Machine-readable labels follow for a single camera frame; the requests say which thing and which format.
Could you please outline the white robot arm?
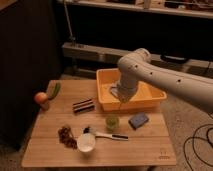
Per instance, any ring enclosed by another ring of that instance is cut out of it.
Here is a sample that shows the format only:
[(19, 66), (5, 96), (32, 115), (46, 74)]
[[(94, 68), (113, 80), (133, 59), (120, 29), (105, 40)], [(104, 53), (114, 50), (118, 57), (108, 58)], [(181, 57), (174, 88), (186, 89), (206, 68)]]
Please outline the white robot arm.
[(150, 61), (151, 54), (144, 48), (119, 59), (117, 91), (121, 102), (128, 102), (138, 91), (139, 81), (144, 81), (213, 114), (213, 79), (160, 68)]

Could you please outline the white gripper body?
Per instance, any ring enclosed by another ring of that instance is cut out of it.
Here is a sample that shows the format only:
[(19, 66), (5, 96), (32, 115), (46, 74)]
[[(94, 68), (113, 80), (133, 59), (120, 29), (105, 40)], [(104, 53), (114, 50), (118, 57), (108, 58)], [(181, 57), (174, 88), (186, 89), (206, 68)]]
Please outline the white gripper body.
[(133, 84), (130, 87), (127, 87), (124, 84), (117, 83), (116, 87), (117, 87), (117, 98), (122, 103), (127, 103), (128, 101), (130, 101), (138, 90), (137, 84)]

